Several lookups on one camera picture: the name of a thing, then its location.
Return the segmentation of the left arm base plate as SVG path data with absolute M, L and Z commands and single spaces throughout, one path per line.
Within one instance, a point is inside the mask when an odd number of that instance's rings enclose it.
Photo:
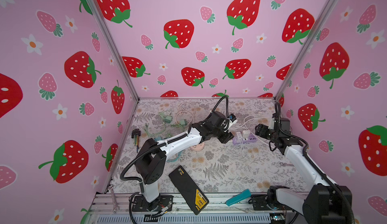
M 147 202 L 143 195 L 136 195 L 132 201 L 131 211 L 133 212 L 159 212 L 166 208 L 172 211 L 173 196 L 160 195 L 152 202 Z

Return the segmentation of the teal blue usb charger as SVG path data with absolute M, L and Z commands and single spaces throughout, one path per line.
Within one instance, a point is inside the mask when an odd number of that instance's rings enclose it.
M 161 141 L 163 138 L 161 136 L 154 138 L 155 141 Z

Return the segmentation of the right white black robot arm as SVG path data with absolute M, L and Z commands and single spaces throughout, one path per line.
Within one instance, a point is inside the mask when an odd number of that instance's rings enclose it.
M 273 118 L 273 126 L 259 124 L 256 136 L 269 141 L 271 151 L 279 150 L 297 169 L 307 184 L 308 194 L 299 194 L 284 186 L 271 186 L 267 203 L 285 205 L 309 224 L 353 224 L 352 193 L 326 175 L 309 157 L 308 144 L 290 134 L 290 124 L 284 118 Z

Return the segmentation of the round pink power socket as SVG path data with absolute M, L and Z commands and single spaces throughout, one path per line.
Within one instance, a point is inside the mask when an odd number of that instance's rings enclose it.
M 191 146 L 189 149 L 192 151 L 201 151 L 203 150 L 204 146 L 205 146 L 204 143 L 200 143 L 198 145 Z

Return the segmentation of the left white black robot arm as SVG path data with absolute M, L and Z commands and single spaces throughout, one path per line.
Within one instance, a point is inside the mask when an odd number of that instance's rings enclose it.
M 158 179 L 163 174 L 165 163 L 170 157 L 212 138 L 217 138 L 223 144 L 229 142 L 234 138 L 229 129 L 236 122 L 234 114 L 225 116 L 219 111 L 212 111 L 205 120 L 191 124 L 183 133 L 160 141 L 149 138 L 136 157 L 123 169 L 120 179 L 122 181 L 137 179 L 140 194 L 147 203 L 153 203 L 160 196 Z M 126 176 L 132 166 L 135 166 L 139 177 Z

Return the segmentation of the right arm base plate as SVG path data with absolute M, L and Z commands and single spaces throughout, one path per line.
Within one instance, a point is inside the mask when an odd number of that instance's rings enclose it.
M 253 206 L 254 211 L 292 211 L 286 205 L 270 204 L 266 194 L 255 194 L 250 197 L 248 204 Z

